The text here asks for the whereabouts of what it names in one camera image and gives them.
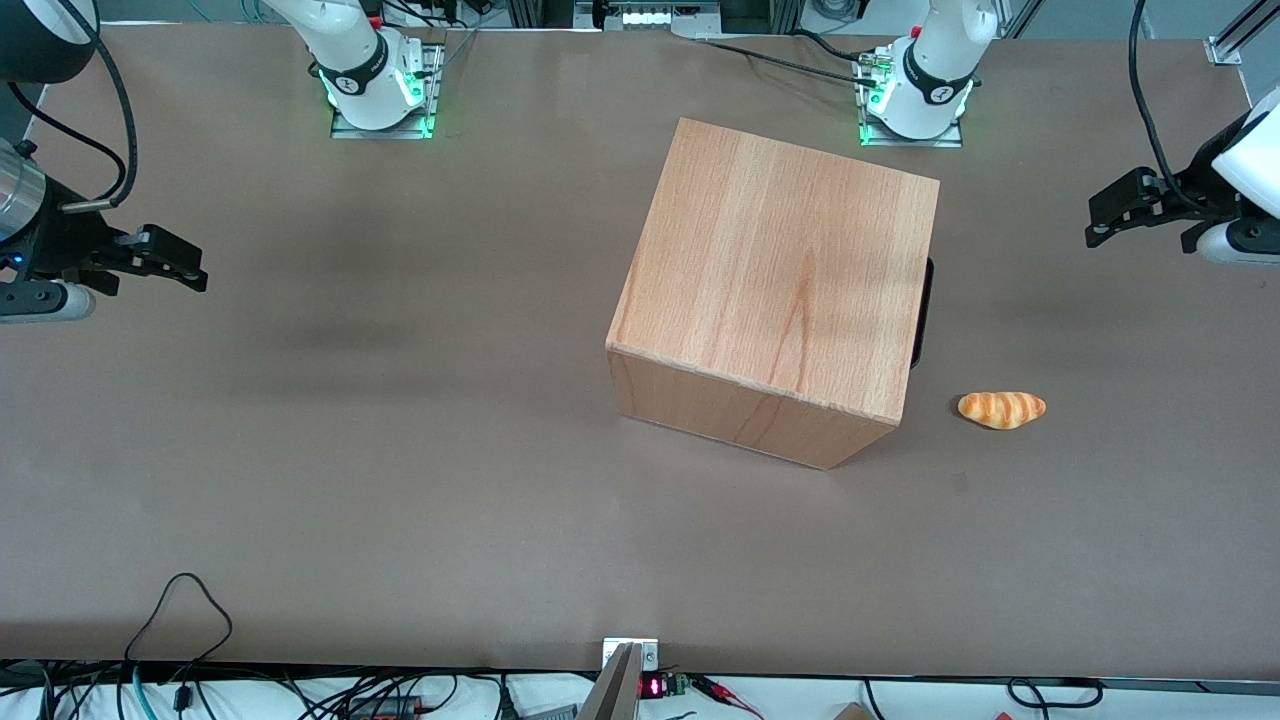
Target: croissant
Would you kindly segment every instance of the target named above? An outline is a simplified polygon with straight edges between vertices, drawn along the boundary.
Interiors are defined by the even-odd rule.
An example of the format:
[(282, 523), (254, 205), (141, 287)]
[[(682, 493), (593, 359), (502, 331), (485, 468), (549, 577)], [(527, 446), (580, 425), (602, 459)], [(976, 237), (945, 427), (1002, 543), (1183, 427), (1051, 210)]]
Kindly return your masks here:
[(970, 392), (956, 410), (974, 423), (997, 430), (1011, 430), (1044, 414), (1044, 401), (1029, 392)]

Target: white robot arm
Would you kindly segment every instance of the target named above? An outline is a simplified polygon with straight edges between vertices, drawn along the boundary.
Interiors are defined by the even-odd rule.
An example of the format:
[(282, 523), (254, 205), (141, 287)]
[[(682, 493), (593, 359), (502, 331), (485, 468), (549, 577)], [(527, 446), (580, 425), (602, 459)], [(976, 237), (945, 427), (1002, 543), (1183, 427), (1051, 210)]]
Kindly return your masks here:
[(1176, 220), (1183, 251), (1212, 263), (1280, 265), (1280, 87), (1201, 146), (1174, 182), (1190, 208), (1151, 168), (1134, 168), (1089, 199), (1089, 247), (1117, 232)]
[(873, 69), (882, 90), (867, 111), (902, 137), (938, 137), (964, 111), (973, 73), (998, 28), (992, 0), (931, 0), (919, 33), (883, 49), (890, 69)]
[[(428, 101), (421, 41), (374, 29), (356, 0), (266, 1), (303, 37), (329, 101), (351, 126), (389, 128)], [(133, 187), (137, 147), (128, 95), (97, 29), (93, 0), (0, 0), (0, 82), (40, 115), (14, 83), (65, 82), (96, 50), (116, 86), (129, 138), (128, 168), (99, 145), (120, 176), (92, 200), (47, 177), (32, 159), (35, 145), (0, 141), (0, 269), (15, 272), (0, 283), (0, 324), (86, 318), (96, 304), (90, 291), (115, 295), (120, 273), (168, 277), (197, 292), (207, 284), (195, 245), (157, 225), (127, 233), (102, 218)]]
[(356, 0), (264, 1), (306, 41), (330, 101), (352, 126), (385, 129), (426, 101), (415, 77), (422, 41), (374, 29)]

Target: metal mounting plate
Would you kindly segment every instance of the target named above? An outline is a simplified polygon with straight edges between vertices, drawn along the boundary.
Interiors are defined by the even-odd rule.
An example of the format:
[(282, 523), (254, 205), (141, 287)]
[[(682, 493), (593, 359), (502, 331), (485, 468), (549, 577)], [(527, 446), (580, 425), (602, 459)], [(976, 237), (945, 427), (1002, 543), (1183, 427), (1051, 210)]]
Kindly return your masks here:
[(1208, 61), (1215, 65), (1239, 65), (1240, 54), (1239, 53), (1228, 53), (1225, 55), (1221, 54), (1217, 47), (1217, 41), (1219, 38), (1213, 37), (1212, 35), (1208, 37), (1208, 40), (1204, 41), (1204, 55), (1208, 56)]
[(658, 669), (658, 641), (657, 638), (604, 638), (604, 643), (600, 651), (600, 667), (609, 664), (609, 659), (613, 657), (613, 651), (618, 648), (622, 643), (639, 643), (640, 650), (644, 651), (644, 665), (641, 670), (645, 673), (653, 673)]

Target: table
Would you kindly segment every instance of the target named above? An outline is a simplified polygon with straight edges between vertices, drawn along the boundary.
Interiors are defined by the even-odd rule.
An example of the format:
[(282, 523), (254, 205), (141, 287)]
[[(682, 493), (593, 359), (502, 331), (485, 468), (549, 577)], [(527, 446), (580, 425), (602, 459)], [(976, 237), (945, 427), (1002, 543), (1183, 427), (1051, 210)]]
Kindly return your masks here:
[[(1167, 227), (1085, 250), (1152, 161), (1123, 44), (997, 42), (952, 151), (859, 147), (847, 87), (663, 33), (483, 33), (416, 143), (330, 141), (288, 28), (105, 37), (141, 138), (110, 218), (202, 246), (210, 290), (4, 329), (0, 656), (118, 657), (193, 570), (221, 660), (590, 667), (630, 633), (721, 673), (1280, 679), (1280, 275)], [(1142, 67), (1176, 167), (1245, 108), (1198, 44)], [(120, 145), (99, 65), (45, 106)], [(902, 425), (836, 471), (616, 414), (681, 117), (942, 181)], [(1050, 410), (984, 430), (948, 411), (977, 389)], [(186, 587), (140, 652), (218, 633)]]

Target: wooden box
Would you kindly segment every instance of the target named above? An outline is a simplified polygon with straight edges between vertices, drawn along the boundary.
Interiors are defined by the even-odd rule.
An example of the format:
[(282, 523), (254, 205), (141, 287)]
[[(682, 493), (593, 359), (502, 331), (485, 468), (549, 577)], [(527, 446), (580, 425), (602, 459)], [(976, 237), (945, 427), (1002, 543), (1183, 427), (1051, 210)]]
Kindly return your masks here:
[(622, 413), (822, 469), (883, 437), (902, 418), (937, 195), (681, 120), (605, 341)]

